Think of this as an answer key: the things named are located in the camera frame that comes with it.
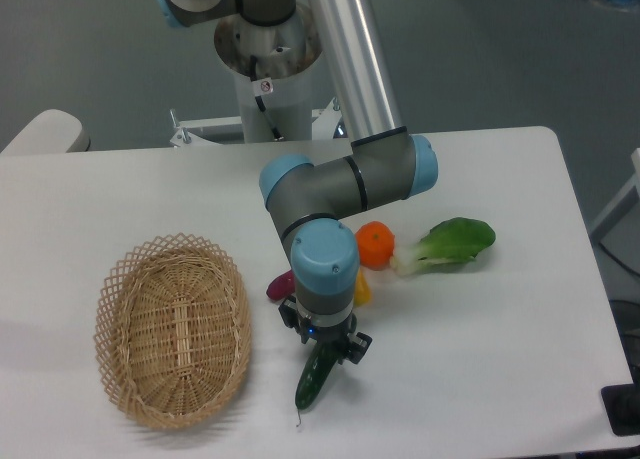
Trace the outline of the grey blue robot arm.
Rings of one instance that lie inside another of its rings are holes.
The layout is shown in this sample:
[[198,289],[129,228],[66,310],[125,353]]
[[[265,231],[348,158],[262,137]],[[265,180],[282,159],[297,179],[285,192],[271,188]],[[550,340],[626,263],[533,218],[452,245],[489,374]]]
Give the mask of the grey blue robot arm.
[[294,275],[284,324],[330,344],[340,360],[360,361],[371,340],[353,313],[358,248],[343,219],[420,194],[438,178],[429,141],[409,134],[397,108],[370,0],[157,1],[174,26],[218,22],[219,57],[248,79],[270,139],[292,138],[270,103],[275,83],[326,58],[351,153],[320,165],[282,156],[259,185]]

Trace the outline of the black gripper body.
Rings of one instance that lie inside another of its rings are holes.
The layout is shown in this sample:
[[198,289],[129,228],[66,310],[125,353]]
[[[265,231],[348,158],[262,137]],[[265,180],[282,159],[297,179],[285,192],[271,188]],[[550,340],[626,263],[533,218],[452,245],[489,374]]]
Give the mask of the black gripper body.
[[337,343],[348,348],[355,338],[354,299],[348,296],[288,296],[278,307],[284,325],[302,343]]

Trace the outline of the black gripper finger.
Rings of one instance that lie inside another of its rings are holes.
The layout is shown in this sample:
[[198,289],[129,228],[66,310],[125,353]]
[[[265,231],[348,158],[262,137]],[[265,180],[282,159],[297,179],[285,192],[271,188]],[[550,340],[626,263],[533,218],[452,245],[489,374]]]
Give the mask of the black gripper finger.
[[313,364],[336,364],[343,361],[343,350],[336,343],[317,342],[312,350]]
[[342,358],[340,362],[348,361],[355,365],[359,364],[371,344],[372,338],[362,332],[347,335],[341,343]]

